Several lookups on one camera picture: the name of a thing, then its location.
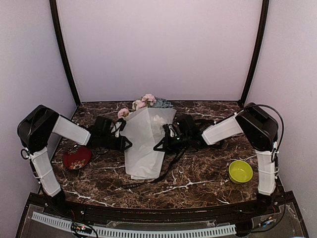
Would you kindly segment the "black frame post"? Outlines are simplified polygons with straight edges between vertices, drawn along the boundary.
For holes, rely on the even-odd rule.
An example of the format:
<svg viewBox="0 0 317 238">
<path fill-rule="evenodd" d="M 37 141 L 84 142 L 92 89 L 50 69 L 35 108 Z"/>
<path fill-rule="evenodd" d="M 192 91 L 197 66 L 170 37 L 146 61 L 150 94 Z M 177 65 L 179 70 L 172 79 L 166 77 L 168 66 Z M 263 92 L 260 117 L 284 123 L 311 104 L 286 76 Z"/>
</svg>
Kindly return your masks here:
<svg viewBox="0 0 317 238">
<path fill-rule="evenodd" d="M 263 37 L 264 37 L 264 31 L 266 26 L 266 20 L 268 15 L 268 8 L 269 8 L 269 0 L 262 0 L 262 7 L 261 7 L 261 14 L 260 14 L 260 20 L 257 30 L 257 36 L 255 41 L 255 46 L 250 62 L 250 67 L 248 70 L 248 74 L 246 77 L 245 85 L 242 91 L 241 98 L 238 100 L 239 107 L 244 107 L 248 94 L 251 89 L 252 81 L 255 75 L 258 59 L 260 56 L 260 51 L 262 47 Z"/>
<path fill-rule="evenodd" d="M 49 0 L 49 3 L 50 3 L 55 37 L 56 37 L 62 65 L 64 68 L 64 72 L 66 75 L 66 79 L 68 82 L 68 86 L 70 88 L 76 107 L 79 107 L 81 105 L 81 100 L 75 85 L 75 81 L 71 72 L 70 63 L 69 63 L 67 52 L 66 52 L 66 47 L 65 47 L 65 43 L 64 43 L 64 39 L 62 35 L 62 30 L 61 30 L 61 23 L 60 23 L 58 9 L 57 9 L 57 1 Z"/>
</svg>

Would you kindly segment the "white fake rose stem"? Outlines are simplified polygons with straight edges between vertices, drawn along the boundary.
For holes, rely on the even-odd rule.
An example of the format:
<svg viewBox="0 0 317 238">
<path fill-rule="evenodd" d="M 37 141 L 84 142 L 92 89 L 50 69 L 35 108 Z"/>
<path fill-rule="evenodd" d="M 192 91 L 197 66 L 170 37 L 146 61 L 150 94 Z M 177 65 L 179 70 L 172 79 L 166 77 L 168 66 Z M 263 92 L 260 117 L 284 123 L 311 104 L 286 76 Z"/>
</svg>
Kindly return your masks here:
<svg viewBox="0 0 317 238">
<path fill-rule="evenodd" d="M 137 111 L 141 108 L 144 108 L 146 106 L 147 106 L 146 102 L 142 101 L 142 100 L 136 100 L 132 103 L 132 109 L 135 111 Z"/>
</svg>

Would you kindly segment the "black front rail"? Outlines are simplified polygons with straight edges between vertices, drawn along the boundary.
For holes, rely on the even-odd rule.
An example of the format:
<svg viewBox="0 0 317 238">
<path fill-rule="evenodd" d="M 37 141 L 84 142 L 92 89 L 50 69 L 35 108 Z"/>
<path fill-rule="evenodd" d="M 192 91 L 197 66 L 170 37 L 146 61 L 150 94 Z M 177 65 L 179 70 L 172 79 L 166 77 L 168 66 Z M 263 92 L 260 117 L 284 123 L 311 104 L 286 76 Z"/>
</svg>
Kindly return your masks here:
<svg viewBox="0 0 317 238">
<path fill-rule="evenodd" d="M 48 208 L 80 222 L 104 223 L 111 219 L 136 223 L 185 223 L 215 220 L 217 223 L 243 223 L 261 215 L 277 214 L 284 203 L 281 193 L 258 195 L 255 200 L 197 208 L 120 208 L 104 204 L 64 201 L 61 205 L 49 202 Z"/>
</svg>

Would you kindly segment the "translucent white wrapping paper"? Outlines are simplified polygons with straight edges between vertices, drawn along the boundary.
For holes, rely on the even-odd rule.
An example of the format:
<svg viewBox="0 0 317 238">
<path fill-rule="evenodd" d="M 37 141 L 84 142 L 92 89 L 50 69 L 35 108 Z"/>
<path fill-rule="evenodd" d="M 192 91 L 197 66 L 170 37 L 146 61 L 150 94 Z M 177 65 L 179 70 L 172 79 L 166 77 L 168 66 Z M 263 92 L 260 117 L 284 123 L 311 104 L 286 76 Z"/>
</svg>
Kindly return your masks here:
<svg viewBox="0 0 317 238">
<path fill-rule="evenodd" d="M 176 110 L 173 108 L 142 108 L 126 118 L 126 126 L 121 135 L 126 136 L 133 146 L 124 152 L 125 171 L 131 179 L 157 179 L 160 175 L 164 152 L 154 151 L 165 135 L 164 130 L 153 133 L 151 119 L 159 115 L 171 124 Z"/>
</svg>

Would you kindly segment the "lilac hydrangea fake bunch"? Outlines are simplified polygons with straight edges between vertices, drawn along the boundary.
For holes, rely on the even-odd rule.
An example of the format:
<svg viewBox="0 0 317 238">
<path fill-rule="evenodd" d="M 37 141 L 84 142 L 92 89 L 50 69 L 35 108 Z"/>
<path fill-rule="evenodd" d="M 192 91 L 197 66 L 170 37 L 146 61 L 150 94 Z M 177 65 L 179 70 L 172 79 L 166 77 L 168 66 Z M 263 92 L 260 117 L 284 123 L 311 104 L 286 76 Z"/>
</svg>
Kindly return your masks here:
<svg viewBox="0 0 317 238">
<path fill-rule="evenodd" d="M 159 115 L 155 115 L 151 119 L 151 128 L 153 133 L 160 133 L 163 129 L 163 126 L 167 124 L 167 120 L 165 118 L 160 117 Z"/>
</svg>

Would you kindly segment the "left black frame post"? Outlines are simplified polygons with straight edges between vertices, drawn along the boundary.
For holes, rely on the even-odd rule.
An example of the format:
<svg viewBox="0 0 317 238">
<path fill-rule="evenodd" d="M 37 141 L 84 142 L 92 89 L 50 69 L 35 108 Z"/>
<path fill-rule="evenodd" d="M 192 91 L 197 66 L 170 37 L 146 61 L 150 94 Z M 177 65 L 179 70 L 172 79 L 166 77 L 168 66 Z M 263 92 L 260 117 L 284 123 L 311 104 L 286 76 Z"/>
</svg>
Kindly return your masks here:
<svg viewBox="0 0 317 238">
<path fill-rule="evenodd" d="M 62 65 L 64 68 L 64 72 L 66 75 L 66 79 L 68 82 L 68 86 L 70 88 L 76 107 L 79 107 L 81 105 L 81 100 L 75 85 L 75 81 L 71 72 L 70 63 L 69 63 L 67 52 L 66 52 L 66 47 L 65 47 L 65 43 L 64 43 L 64 39 L 62 35 L 62 30 L 61 30 L 61 23 L 60 23 L 58 9 L 57 9 L 57 1 L 49 0 L 49 3 L 50 3 L 55 37 L 56 37 Z"/>
</svg>

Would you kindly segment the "pink peony fake stem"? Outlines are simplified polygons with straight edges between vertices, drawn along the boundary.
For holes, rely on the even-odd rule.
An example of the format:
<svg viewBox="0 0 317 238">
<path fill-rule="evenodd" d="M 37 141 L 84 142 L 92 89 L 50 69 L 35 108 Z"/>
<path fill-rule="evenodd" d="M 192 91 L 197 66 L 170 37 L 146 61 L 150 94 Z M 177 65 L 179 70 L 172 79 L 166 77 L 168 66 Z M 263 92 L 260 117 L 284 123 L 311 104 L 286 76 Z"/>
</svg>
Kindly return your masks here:
<svg viewBox="0 0 317 238">
<path fill-rule="evenodd" d="M 153 94 L 145 94 L 141 98 L 141 102 L 144 103 L 146 107 L 152 107 L 157 102 L 157 100 Z"/>
</svg>

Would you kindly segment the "yellow-green bowl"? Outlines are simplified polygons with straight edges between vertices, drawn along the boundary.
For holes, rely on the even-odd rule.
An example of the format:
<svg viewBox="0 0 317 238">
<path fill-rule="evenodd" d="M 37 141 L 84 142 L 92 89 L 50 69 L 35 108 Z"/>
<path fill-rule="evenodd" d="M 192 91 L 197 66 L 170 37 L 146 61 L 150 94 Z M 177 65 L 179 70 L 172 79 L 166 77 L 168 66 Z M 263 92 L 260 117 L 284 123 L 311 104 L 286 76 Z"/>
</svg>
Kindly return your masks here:
<svg viewBox="0 0 317 238">
<path fill-rule="evenodd" d="M 235 184 L 244 184 L 253 178 L 253 169 L 245 161 L 232 162 L 228 168 L 229 178 Z"/>
</svg>

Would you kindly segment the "blue fake rose bunch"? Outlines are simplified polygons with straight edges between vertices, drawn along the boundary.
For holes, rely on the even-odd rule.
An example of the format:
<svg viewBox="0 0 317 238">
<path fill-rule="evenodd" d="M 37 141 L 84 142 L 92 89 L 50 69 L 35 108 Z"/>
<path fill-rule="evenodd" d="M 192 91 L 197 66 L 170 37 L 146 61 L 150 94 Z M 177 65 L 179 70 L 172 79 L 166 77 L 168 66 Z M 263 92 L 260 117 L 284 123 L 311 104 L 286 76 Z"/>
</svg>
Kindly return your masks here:
<svg viewBox="0 0 317 238">
<path fill-rule="evenodd" d="M 164 98 L 156 97 L 156 103 L 153 105 L 153 108 L 173 108 L 173 104 Z"/>
</svg>

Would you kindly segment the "right black frame post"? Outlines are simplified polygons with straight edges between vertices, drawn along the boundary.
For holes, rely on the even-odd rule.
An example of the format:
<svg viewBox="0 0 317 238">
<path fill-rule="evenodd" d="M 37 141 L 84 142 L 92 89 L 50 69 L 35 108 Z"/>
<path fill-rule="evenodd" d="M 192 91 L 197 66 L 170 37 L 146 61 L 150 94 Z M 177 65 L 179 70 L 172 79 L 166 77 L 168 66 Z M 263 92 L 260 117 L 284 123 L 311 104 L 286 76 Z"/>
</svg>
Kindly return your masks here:
<svg viewBox="0 0 317 238">
<path fill-rule="evenodd" d="M 248 70 L 248 74 L 246 77 L 245 85 L 242 91 L 241 98 L 238 100 L 239 107 L 244 107 L 248 94 L 251 89 L 252 81 L 255 75 L 258 59 L 260 56 L 260 51 L 262 47 L 263 37 L 264 37 L 264 31 L 266 26 L 266 20 L 268 15 L 268 8 L 269 8 L 269 0 L 262 0 L 262 7 L 261 7 L 261 14 L 260 14 L 260 20 L 257 30 L 257 36 L 255 41 L 255 46 L 250 62 L 250 67 Z"/>
</svg>

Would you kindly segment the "red floral dish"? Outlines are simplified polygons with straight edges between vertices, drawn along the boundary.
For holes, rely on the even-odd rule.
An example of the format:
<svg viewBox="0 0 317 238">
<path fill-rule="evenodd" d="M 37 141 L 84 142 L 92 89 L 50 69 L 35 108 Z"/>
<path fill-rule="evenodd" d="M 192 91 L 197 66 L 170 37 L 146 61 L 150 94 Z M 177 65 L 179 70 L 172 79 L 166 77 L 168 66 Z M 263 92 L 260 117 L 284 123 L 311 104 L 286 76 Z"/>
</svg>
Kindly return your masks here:
<svg viewBox="0 0 317 238">
<path fill-rule="evenodd" d="M 89 148 L 81 145 L 74 145 L 63 155 L 62 163 L 69 170 L 79 170 L 85 167 L 92 156 Z"/>
</svg>

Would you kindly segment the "black ribbon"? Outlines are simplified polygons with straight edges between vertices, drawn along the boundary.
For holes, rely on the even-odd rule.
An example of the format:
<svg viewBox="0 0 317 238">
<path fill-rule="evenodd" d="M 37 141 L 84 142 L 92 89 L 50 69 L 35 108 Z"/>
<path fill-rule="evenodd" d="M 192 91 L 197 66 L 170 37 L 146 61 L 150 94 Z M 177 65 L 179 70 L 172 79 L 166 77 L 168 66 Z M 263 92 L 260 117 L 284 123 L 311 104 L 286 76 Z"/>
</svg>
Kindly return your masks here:
<svg viewBox="0 0 317 238">
<path fill-rule="evenodd" d="M 163 173 L 161 176 L 159 176 L 158 178 L 152 180 L 152 181 L 145 181 L 145 182 L 138 182 L 138 183 L 131 183 L 131 184 L 125 184 L 123 185 L 121 188 L 123 189 L 132 189 L 132 188 L 137 188 L 140 186 L 143 186 L 145 184 L 155 184 L 155 183 L 159 183 L 161 181 L 163 181 L 168 173 L 172 170 L 172 167 L 180 161 L 180 159 L 184 156 L 184 154 L 186 153 L 187 149 L 189 148 L 189 146 L 184 146 L 183 148 L 181 148 L 181 150 L 176 154 L 176 156 L 173 158 L 173 160 L 170 162 L 167 170 L 165 173 Z"/>
</svg>

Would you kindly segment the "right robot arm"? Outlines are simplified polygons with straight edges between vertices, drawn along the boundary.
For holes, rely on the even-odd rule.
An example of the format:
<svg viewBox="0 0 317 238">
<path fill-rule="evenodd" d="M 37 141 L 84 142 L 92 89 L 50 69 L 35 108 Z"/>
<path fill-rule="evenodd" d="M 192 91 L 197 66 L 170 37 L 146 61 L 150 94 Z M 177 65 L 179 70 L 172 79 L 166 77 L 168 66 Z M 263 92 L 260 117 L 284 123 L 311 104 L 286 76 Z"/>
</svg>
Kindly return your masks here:
<svg viewBox="0 0 317 238">
<path fill-rule="evenodd" d="M 225 139 L 244 134 L 258 160 L 258 192 L 270 196 L 276 188 L 282 136 L 278 135 L 278 122 L 264 108 L 266 105 L 249 103 L 220 121 L 193 119 L 191 115 L 183 114 L 176 119 L 176 124 L 163 125 L 164 137 L 153 149 L 176 154 L 172 161 L 175 164 L 188 148 L 219 148 Z"/>
</svg>

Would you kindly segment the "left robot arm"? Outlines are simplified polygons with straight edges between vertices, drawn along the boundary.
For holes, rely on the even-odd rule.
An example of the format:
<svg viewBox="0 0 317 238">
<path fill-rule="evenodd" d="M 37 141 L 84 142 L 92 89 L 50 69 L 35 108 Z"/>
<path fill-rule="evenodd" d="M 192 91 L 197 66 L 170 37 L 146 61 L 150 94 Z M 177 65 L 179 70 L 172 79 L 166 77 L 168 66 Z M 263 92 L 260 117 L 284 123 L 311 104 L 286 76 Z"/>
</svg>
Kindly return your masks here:
<svg viewBox="0 0 317 238">
<path fill-rule="evenodd" d="M 132 147 L 132 142 L 121 135 L 125 125 L 124 119 L 113 122 L 104 117 L 97 117 L 92 126 L 84 128 L 58 112 L 39 105 L 20 122 L 17 134 L 24 147 L 22 152 L 27 154 L 26 159 L 30 160 L 44 193 L 55 197 L 62 192 L 62 189 L 48 156 L 48 142 L 51 135 L 59 135 L 90 149 L 103 147 L 124 152 Z"/>
</svg>

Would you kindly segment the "small pink fake rose stem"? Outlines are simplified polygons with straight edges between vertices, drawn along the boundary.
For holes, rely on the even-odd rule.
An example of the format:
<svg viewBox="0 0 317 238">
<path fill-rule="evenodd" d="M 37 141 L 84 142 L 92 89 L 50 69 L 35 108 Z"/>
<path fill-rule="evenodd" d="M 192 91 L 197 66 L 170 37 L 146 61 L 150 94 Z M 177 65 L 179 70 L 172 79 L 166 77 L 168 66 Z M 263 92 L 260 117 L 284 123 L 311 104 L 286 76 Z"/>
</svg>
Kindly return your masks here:
<svg viewBox="0 0 317 238">
<path fill-rule="evenodd" d="M 129 116 L 129 114 L 130 114 L 129 109 L 128 108 L 123 108 L 117 113 L 117 116 L 118 116 L 119 119 L 123 119 L 123 118 Z"/>
</svg>

